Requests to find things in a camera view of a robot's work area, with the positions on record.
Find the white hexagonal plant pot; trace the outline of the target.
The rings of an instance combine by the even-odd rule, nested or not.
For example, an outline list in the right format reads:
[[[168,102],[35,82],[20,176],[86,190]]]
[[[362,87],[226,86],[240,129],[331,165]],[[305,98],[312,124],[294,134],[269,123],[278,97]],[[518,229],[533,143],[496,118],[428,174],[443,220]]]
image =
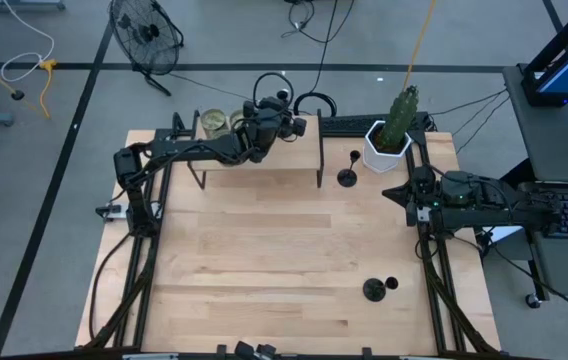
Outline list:
[[[413,142],[413,139],[409,136],[409,134],[405,133],[404,139],[400,143],[400,148],[397,152],[387,153],[378,151],[374,145],[374,135],[383,128],[384,124],[385,122],[382,120],[374,122],[364,136],[362,154],[363,164],[377,174],[388,172],[397,167]]]

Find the green cactus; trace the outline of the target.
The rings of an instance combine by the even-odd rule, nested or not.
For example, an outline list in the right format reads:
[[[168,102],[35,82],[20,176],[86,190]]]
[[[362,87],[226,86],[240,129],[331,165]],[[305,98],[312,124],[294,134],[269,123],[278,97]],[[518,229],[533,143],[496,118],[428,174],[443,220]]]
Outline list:
[[[394,100],[382,130],[376,138],[376,145],[382,152],[398,153],[406,131],[417,112],[419,91],[416,86],[409,86]]]

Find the black handheld device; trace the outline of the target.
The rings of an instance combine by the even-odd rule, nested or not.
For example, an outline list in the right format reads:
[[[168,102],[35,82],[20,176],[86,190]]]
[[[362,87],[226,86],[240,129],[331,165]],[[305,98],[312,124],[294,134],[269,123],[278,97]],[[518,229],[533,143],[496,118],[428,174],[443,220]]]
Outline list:
[[[276,348],[269,344],[258,344],[256,347],[239,341],[234,354],[242,360],[274,360]]]

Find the black aluminium frame rails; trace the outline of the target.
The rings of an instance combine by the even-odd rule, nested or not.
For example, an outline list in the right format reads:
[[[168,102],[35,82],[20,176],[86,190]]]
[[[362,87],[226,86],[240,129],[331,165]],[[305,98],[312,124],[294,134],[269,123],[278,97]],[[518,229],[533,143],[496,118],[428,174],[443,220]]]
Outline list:
[[[81,350],[122,349],[124,347],[123,339],[126,332],[126,324],[133,305],[138,306],[138,315],[132,347],[135,349],[141,348],[158,256],[165,205],[168,197],[172,164],[177,160],[178,157],[174,155],[158,167],[158,170],[162,173],[158,200],[153,201],[151,199],[155,179],[154,172],[150,172],[143,179],[131,185],[131,187],[123,188],[120,191],[121,195],[128,195],[133,198],[131,204],[137,209],[142,209],[144,217],[141,224],[136,224],[133,211],[131,208],[128,208],[125,218],[129,226],[128,232],[103,256],[102,262],[95,270],[90,296],[86,305],[89,341],[79,347]],[[129,239],[133,241],[133,245],[120,303],[108,321],[100,329],[96,329],[96,302],[100,276],[111,257]]]
[[[429,154],[427,142],[423,130],[408,130],[409,136],[419,149],[422,165],[429,165]],[[405,154],[408,174],[413,172],[415,159],[412,147]],[[436,251],[430,250],[431,235],[427,223],[419,223],[415,226],[418,232],[416,254],[423,263],[426,289],[429,307],[433,323],[436,349],[439,356],[444,357],[449,354],[452,358],[458,359],[461,356],[469,356],[470,352],[466,349],[466,342],[469,342],[477,354],[500,354],[498,349],[491,346],[472,325],[470,320],[458,306],[454,282],[448,257],[448,249],[442,236],[434,237]],[[440,311],[440,302],[446,306],[455,342],[455,351],[448,350],[444,335],[444,325]]]

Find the black floor fan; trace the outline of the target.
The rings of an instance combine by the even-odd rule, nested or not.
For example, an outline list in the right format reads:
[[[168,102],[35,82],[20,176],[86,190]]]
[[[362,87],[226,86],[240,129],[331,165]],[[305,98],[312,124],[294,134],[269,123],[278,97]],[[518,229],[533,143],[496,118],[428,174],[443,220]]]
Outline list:
[[[154,79],[171,73],[184,47],[184,35],[158,0],[110,0],[109,25],[115,40],[147,84],[166,96],[171,92]]]

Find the wooden shelf riser black legs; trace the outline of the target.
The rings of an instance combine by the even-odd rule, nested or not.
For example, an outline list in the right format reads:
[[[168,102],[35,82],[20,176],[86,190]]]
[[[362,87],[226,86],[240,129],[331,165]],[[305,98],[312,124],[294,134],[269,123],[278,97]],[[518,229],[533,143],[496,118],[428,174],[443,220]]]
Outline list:
[[[285,140],[277,138],[260,163],[247,161],[238,166],[226,166],[211,160],[188,162],[187,167],[201,189],[205,188],[209,174],[212,179],[237,178],[248,182],[267,175],[288,179],[293,175],[310,173],[315,174],[316,186],[321,188],[324,170],[322,114],[317,110],[315,115],[303,115],[301,119],[307,122],[305,134]]]

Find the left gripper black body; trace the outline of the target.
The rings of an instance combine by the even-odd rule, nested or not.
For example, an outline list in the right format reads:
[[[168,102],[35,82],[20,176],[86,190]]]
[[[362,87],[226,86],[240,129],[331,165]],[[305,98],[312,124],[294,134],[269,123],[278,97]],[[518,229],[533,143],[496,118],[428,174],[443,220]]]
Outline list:
[[[255,104],[255,116],[245,119],[248,122],[248,139],[253,149],[248,159],[252,163],[262,162],[277,137],[287,138],[293,134],[292,113],[288,107],[288,99],[265,97]]]

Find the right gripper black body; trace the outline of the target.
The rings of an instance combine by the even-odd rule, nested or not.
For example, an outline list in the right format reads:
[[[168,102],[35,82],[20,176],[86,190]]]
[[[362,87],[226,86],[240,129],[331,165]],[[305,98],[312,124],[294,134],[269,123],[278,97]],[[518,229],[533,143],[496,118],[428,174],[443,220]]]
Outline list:
[[[409,176],[407,205],[409,207],[437,207],[439,197],[436,190],[436,177],[428,165],[415,167]]]

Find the grey desk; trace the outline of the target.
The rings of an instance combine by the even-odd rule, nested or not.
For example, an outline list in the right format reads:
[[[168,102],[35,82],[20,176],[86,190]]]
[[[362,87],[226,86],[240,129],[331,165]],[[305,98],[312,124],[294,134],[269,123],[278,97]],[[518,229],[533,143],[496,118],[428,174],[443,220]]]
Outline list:
[[[520,69],[508,66],[502,75],[536,178],[568,183],[568,104],[533,107],[521,86]]]

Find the small white box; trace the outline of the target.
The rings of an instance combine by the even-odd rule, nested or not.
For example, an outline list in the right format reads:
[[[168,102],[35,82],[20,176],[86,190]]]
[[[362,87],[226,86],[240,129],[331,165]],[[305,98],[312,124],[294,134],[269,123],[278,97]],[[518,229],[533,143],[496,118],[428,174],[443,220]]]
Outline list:
[[[104,222],[111,222],[116,219],[125,219],[127,210],[127,203],[107,203],[106,205],[96,207],[95,213]]]

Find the grey metal floor base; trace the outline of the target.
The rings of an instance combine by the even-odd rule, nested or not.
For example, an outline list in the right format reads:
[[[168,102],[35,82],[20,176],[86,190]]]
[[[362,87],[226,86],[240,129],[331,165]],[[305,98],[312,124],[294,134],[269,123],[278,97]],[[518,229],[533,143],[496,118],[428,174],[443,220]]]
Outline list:
[[[0,7],[11,7],[13,10],[18,7],[24,6],[53,6],[60,11],[66,9],[66,5],[63,0],[0,0]]]

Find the black keyboard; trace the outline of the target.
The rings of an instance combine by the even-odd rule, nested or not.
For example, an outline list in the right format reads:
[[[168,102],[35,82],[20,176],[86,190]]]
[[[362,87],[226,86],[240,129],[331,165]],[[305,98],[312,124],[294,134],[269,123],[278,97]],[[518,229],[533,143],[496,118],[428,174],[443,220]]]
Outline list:
[[[321,119],[322,134],[324,137],[363,137],[375,122],[384,122],[386,118],[386,114],[324,117]],[[435,132],[437,126],[433,118],[427,112],[418,112],[409,130]]]

